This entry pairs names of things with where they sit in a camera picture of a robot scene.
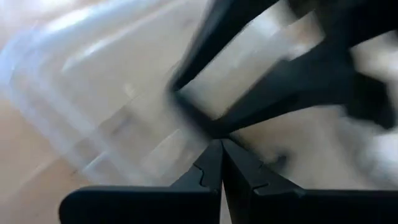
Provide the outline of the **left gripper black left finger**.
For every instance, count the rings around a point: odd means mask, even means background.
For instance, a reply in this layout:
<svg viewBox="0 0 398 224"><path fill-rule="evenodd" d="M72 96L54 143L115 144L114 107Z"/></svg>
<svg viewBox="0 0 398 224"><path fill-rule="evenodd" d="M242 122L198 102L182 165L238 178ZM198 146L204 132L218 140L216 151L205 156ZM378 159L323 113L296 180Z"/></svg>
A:
<svg viewBox="0 0 398 224"><path fill-rule="evenodd" d="M219 224L223 144L214 140L168 187L82 187L61 202L61 224Z"/></svg>

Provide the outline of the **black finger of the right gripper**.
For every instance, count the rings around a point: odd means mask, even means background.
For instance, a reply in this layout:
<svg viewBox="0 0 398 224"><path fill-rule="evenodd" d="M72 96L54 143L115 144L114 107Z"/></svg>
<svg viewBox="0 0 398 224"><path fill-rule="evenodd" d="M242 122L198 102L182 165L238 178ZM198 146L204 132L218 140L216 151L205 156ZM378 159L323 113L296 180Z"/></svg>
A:
<svg viewBox="0 0 398 224"><path fill-rule="evenodd" d="M170 82L175 92L193 80L255 17L278 0L214 0Z"/></svg>
<svg viewBox="0 0 398 224"><path fill-rule="evenodd" d="M349 117L386 130L397 123L386 83L357 71L348 50L321 44L263 74L215 121L215 136L321 105L340 105Z"/></svg>

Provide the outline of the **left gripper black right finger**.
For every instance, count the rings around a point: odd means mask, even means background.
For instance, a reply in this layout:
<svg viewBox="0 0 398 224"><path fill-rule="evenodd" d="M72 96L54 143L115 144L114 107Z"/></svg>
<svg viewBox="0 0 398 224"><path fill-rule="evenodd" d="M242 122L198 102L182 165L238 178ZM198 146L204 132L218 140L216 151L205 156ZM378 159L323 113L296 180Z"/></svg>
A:
<svg viewBox="0 0 398 224"><path fill-rule="evenodd" d="M222 146L233 224L398 224L398 191L303 189L234 142Z"/></svg>

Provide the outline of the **clear plastic bag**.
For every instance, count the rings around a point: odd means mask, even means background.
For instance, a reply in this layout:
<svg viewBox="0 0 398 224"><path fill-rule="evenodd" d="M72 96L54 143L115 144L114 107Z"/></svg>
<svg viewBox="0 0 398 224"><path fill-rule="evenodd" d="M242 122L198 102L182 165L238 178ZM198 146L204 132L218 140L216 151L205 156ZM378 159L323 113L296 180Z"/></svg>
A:
<svg viewBox="0 0 398 224"><path fill-rule="evenodd" d="M313 106L215 136L222 117L281 60L323 38L316 16L278 0L188 84L170 82L214 0L120 0L29 24L0 50L0 93L87 179L165 186L228 138L303 187L398 189L398 29L348 49L387 85L389 130Z"/></svg>

